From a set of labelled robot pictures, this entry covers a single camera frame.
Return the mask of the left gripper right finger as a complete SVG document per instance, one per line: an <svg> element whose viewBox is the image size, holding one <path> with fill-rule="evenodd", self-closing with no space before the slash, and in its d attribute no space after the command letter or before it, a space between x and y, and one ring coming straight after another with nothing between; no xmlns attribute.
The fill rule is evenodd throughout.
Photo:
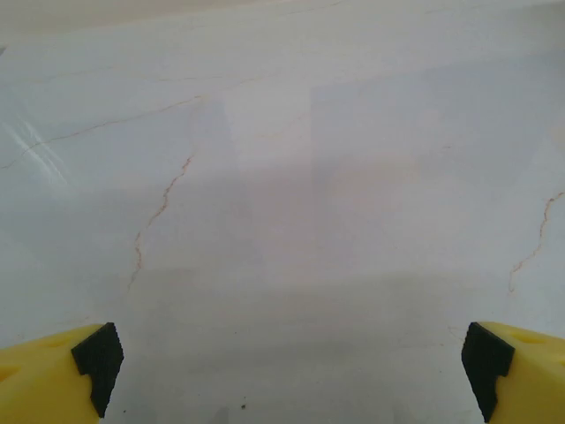
<svg viewBox="0 0 565 424"><path fill-rule="evenodd" d="M473 322L461 358L485 424L565 424L565 339Z"/></svg>

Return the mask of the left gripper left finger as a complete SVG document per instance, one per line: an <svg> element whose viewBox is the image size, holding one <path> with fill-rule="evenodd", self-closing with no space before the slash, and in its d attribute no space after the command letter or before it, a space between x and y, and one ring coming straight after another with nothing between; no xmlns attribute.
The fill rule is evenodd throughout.
<svg viewBox="0 0 565 424"><path fill-rule="evenodd" d="M0 349L0 424L99 424L123 360L113 322Z"/></svg>

